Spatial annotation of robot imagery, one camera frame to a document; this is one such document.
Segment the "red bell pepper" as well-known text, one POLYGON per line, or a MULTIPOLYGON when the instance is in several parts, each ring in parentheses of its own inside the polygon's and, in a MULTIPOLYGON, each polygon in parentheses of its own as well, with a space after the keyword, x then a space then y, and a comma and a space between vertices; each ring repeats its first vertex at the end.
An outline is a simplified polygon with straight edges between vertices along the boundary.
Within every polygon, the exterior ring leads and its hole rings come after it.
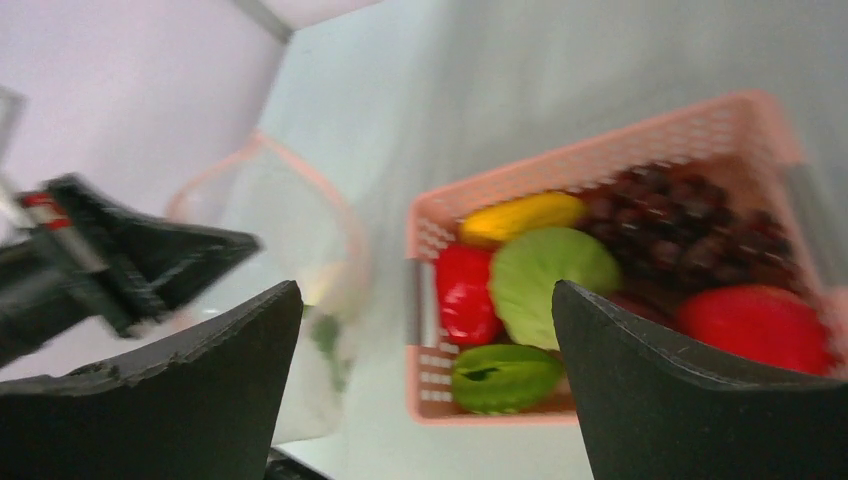
POLYGON ((492 343, 503 330, 488 290, 493 253, 450 244, 434 262, 439 320, 460 346, 492 343))

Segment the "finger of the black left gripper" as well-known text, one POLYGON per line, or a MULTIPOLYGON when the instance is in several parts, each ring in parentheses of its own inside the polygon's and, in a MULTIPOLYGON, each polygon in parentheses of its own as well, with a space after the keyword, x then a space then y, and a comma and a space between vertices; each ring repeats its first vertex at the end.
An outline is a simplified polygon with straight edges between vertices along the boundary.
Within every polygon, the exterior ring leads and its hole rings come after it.
POLYGON ((117 332, 162 323, 260 250, 252 234, 173 223, 125 207, 66 175, 49 194, 68 225, 53 235, 94 283, 117 332))

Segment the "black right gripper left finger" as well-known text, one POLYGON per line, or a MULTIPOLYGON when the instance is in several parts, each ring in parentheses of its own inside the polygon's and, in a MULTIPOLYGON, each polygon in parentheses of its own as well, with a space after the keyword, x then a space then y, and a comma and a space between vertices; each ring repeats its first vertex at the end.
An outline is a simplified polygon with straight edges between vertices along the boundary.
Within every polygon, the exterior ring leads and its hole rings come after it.
POLYGON ((186 330, 1 385, 5 479, 260 479, 303 302, 285 281, 186 330))

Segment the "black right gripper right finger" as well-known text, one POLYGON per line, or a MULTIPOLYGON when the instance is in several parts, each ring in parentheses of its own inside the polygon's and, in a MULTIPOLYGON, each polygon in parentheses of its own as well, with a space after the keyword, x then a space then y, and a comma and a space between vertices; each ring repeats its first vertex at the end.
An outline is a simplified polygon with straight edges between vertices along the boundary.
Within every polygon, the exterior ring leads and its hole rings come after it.
POLYGON ((756 363, 570 281, 552 317, 597 479, 843 479, 845 382, 756 363))

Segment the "clear zip top bag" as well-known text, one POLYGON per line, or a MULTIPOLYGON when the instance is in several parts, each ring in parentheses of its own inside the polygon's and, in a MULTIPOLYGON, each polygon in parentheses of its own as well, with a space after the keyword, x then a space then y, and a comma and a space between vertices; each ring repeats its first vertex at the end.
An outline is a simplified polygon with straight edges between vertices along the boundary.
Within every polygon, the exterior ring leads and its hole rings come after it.
POLYGON ((180 313, 185 329, 283 281, 300 288, 300 333, 272 443, 334 432, 358 356, 371 287, 364 229, 333 184, 296 153, 256 130, 246 145, 189 181, 169 219, 252 233, 262 251, 180 313))

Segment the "pink perforated plastic basket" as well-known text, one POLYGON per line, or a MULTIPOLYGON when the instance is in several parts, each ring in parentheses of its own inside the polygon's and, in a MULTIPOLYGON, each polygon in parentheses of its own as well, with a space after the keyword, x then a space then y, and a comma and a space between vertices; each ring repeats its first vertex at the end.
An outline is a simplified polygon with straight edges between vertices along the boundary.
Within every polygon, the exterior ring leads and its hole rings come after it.
POLYGON ((823 308, 837 363, 847 376, 847 226, 826 210, 820 184, 779 102, 761 90, 703 100, 419 195, 406 226, 412 312, 407 323, 406 402, 423 425, 573 425, 574 402, 557 393, 526 413, 464 413, 452 400, 458 348, 429 340, 438 324, 428 265, 454 239, 460 220, 483 207, 548 190, 582 193, 653 160, 700 168, 728 188, 736 206, 769 208, 789 230, 803 280, 823 308))

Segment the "green leafy lettuce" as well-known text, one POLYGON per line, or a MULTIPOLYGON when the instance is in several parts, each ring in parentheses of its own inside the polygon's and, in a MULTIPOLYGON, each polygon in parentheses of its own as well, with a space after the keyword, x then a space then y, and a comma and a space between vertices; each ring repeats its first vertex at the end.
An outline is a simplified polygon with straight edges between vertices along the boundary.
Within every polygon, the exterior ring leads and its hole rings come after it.
POLYGON ((615 293, 623 285, 621 268, 607 248, 572 228, 532 230, 494 254, 488 290, 513 342, 560 349, 552 319, 553 290, 560 280, 601 296, 615 293))

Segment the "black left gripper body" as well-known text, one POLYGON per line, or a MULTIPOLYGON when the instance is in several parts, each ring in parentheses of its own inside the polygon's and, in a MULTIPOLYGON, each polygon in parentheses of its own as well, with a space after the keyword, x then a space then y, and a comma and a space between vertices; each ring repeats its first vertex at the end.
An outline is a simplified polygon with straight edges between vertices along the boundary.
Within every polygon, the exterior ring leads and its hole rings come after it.
POLYGON ((127 335, 133 312, 112 282, 112 263, 81 220, 46 191, 1 193, 1 206, 28 237, 1 249, 1 365, 44 347, 92 316, 127 335))

